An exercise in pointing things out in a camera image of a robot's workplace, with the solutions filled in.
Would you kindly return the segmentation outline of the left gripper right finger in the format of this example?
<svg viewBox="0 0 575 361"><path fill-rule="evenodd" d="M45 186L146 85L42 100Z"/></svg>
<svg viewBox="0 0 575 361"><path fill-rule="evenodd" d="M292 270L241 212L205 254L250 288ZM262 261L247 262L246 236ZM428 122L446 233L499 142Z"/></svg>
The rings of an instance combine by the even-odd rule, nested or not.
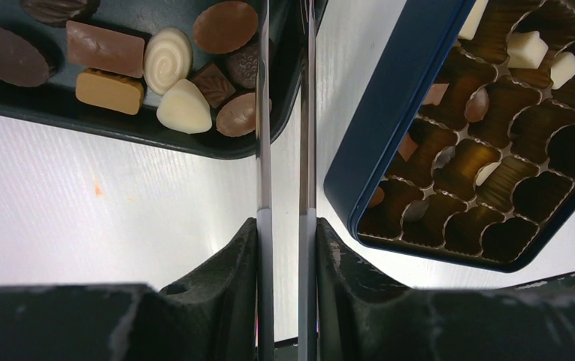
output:
<svg viewBox="0 0 575 361"><path fill-rule="evenodd" d="M498 290L415 290L316 225L323 360L575 360L575 273Z"/></svg>

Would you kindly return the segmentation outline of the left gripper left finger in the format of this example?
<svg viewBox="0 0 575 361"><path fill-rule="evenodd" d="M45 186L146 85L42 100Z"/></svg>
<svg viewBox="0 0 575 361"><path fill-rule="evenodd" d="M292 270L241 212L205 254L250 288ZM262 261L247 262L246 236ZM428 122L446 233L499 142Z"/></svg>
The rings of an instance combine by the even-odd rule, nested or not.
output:
<svg viewBox="0 0 575 361"><path fill-rule="evenodd" d="M0 287L0 360L252 360L257 250L250 218L222 250L161 290Z"/></svg>

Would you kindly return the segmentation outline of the silver metal tongs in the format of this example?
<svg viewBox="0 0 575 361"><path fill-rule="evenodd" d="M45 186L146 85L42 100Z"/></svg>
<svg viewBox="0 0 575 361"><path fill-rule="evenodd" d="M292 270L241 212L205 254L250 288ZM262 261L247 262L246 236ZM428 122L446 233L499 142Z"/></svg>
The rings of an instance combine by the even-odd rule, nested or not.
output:
<svg viewBox="0 0 575 361"><path fill-rule="evenodd" d="M259 33L259 65L256 84L256 170L257 215L259 239L258 270L258 359L275 359L274 340L274 255L271 179L271 136L269 111L269 26L270 2L262 2ZM299 220L299 306L297 359L316 360L315 237L308 227L313 210L305 211Z"/></svg>

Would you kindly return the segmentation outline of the blue chocolate box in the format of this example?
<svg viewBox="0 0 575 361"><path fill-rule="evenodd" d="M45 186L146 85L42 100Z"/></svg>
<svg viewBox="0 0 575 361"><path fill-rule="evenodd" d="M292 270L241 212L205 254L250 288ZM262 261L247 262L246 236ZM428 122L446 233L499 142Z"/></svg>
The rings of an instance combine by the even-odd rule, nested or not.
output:
<svg viewBox="0 0 575 361"><path fill-rule="evenodd" d="M575 211L575 1L408 1L324 190L366 247L529 264Z"/></svg>

